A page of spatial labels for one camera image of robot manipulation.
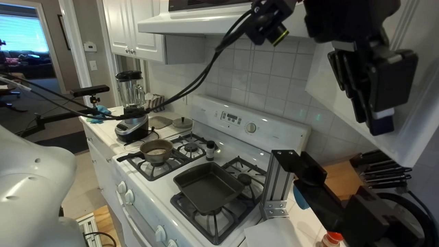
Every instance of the tile backsplash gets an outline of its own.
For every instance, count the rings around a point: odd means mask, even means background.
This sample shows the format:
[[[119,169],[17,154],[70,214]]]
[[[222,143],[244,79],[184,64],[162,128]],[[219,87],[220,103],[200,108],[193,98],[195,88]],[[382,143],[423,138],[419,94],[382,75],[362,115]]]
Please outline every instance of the tile backsplash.
[[[152,93],[169,98],[187,86],[210,62],[221,36],[207,36],[202,64],[163,65],[148,62]],[[305,123],[313,131],[306,151],[325,163],[375,147],[356,130],[305,92],[316,44],[308,39],[286,39],[273,47],[255,46],[239,39],[214,63],[204,83],[195,91],[256,109],[288,120]],[[190,116],[192,96],[170,108]]]

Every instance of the window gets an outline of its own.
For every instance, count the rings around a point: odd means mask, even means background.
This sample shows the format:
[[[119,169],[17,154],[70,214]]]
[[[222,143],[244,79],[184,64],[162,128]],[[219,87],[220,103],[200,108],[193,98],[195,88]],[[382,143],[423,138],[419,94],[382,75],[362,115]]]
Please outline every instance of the window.
[[[38,18],[0,15],[0,39],[5,51],[49,51]]]

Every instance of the digital display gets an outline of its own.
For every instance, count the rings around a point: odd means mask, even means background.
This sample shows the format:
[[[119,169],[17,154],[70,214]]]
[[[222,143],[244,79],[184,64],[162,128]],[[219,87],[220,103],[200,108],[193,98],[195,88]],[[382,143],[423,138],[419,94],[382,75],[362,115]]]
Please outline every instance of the digital display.
[[[237,116],[233,116],[232,114],[227,114],[227,117],[229,117],[231,119],[238,120],[238,117]]]

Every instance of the gas stove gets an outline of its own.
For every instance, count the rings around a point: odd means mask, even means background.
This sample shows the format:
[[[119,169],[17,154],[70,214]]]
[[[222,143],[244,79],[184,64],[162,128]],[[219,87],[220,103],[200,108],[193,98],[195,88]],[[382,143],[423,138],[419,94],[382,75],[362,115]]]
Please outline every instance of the gas stove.
[[[236,116],[241,121],[238,124],[223,116]],[[245,239],[244,229],[262,218],[259,202],[271,149],[300,152],[310,128],[204,96],[194,96],[192,117],[192,132],[168,139],[174,143],[175,157],[168,160],[169,164],[154,167],[140,164],[141,158],[114,162],[116,177],[122,181],[118,186],[122,206],[135,222],[133,233],[143,234],[137,239],[152,243],[158,240],[158,246],[238,247]],[[213,162],[241,181],[245,189],[221,208],[202,215],[173,179],[208,162],[207,140],[216,143]]]
[[[235,230],[261,200],[266,172],[241,157],[225,163],[223,169],[236,177],[245,189],[237,198],[204,215],[183,194],[171,198],[171,204],[212,244],[221,244]]]

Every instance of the stove knob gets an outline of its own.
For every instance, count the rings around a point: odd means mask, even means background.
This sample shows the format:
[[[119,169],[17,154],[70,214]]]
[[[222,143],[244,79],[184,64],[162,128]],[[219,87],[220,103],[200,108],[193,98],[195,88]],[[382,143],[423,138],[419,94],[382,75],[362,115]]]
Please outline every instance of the stove knob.
[[[247,127],[245,127],[249,133],[254,133],[256,131],[256,124],[249,123]]]
[[[120,182],[120,184],[117,186],[117,192],[126,193],[126,184],[124,181]]]
[[[133,204],[134,202],[134,193],[130,189],[125,193],[125,202],[127,204]]]
[[[174,240],[169,240],[167,247],[178,247],[177,243]]]
[[[157,226],[157,230],[155,231],[155,241],[156,242],[163,242],[166,240],[166,232],[165,229],[161,226]]]

